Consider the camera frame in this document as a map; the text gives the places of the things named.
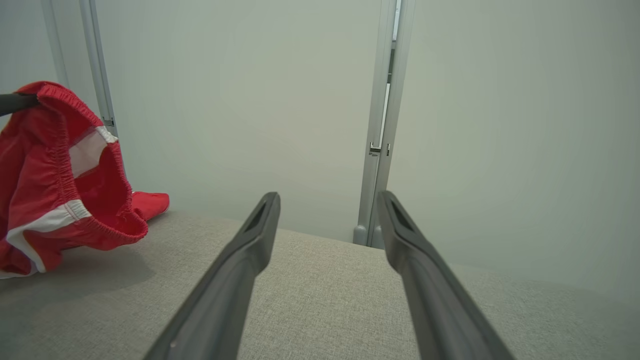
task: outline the white wall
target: white wall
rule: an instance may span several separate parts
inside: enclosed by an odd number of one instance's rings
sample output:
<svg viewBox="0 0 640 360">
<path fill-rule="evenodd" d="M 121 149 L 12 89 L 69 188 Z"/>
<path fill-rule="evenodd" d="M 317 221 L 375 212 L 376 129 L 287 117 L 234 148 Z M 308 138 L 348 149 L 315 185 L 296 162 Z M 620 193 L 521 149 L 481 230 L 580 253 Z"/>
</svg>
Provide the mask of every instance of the white wall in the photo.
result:
<svg viewBox="0 0 640 360">
<path fill-rule="evenodd" d="M 80 1 L 51 1 L 69 88 L 100 117 L 95 87 L 93 87 L 89 54 L 84 39 Z"/>
<path fill-rule="evenodd" d="M 134 189 L 352 241 L 386 1 L 97 1 Z"/>
<path fill-rule="evenodd" d="M 640 304 L 640 3 L 418 0 L 388 189 L 453 263 Z"/>
<path fill-rule="evenodd" d="M 0 1 L 0 94 L 58 81 L 40 0 Z M 9 121 L 0 118 L 0 129 Z"/>
</svg>

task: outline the fabric texture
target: fabric texture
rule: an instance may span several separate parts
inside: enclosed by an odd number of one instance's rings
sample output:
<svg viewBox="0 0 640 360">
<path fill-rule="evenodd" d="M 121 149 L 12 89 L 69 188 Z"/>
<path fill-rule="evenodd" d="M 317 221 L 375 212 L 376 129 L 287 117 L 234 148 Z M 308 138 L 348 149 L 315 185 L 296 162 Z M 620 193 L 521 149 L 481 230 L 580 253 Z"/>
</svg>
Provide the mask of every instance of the fabric texture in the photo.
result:
<svg viewBox="0 0 640 360">
<path fill-rule="evenodd" d="M 111 250 L 146 235 L 118 139 L 61 85 L 18 92 L 37 94 L 40 105 L 14 113 L 0 133 L 0 279 L 50 271 L 63 249 Z M 153 199 L 140 204 L 145 216 L 168 206 Z"/>
<path fill-rule="evenodd" d="M 145 241 L 0 282 L 3 359 L 142 359 L 241 223 L 168 211 Z M 520 360 L 637 359 L 640 314 L 589 291 L 452 265 Z M 418 359 L 382 250 L 279 229 L 238 359 Z"/>
<path fill-rule="evenodd" d="M 165 193 L 134 192 L 131 197 L 133 211 L 148 221 L 169 208 L 169 195 Z"/>
</svg>

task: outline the white stripe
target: white stripe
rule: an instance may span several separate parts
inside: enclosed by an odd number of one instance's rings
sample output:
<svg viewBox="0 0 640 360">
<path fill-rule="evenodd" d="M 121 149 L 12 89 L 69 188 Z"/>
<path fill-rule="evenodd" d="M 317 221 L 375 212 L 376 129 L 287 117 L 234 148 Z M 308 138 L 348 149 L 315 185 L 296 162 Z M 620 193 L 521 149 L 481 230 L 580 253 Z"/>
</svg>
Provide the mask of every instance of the white stripe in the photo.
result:
<svg viewBox="0 0 640 360">
<path fill-rule="evenodd" d="M 73 224 L 76 220 L 90 216 L 91 213 L 89 213 L 81 200 L 71 200 L 28 224 L 9 230 L 6 234 L 6 242 L 22 251 L 22 253 L 35 264 L 35 267 L 39 272 L 46 272 L 47 269 L 44 266 L 44 263 L 42 263 L 42 259 L 40 259 L 38 252 L 36 252 L 36 250 L 31 247 L 31 244 L 29 244 L 27 239 L 24 238 L 23 232 L 25 230 L 32 230 L 40 233 L 48 233 L 69 224 Z"/>
<path fill-rule="evenodd" d="M 69 149 L 71 159 L 71 171 L 74 178 L 98 166 L 100 156 L 107 143 L 114 143 L 118 138 L 113 136 L 104 126 L 95 128 L 95 131 L 85 136 Z"/>
</svg>

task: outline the gray couch cushion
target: gray couch cushion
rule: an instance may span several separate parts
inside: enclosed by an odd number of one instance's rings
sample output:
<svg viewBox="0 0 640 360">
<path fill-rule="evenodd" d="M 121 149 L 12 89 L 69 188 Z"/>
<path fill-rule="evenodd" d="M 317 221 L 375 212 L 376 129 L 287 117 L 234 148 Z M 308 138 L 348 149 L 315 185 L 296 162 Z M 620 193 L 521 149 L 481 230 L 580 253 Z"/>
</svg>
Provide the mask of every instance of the gray couch cushion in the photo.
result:
<svg viewBox="0 0 640 360">
<path fill-rule="evenodd" d="M 68 250 L 51 273 L 1 281 L 0 358 L 141 359 L 239 226 L 169 212 L 137 244 Z M 452 268 L 519 359 L 637 359 L 637 311 Z M 239 358 L 418 358 L 400 277 L 381 250 L 278 230 Z"/>
</svg>

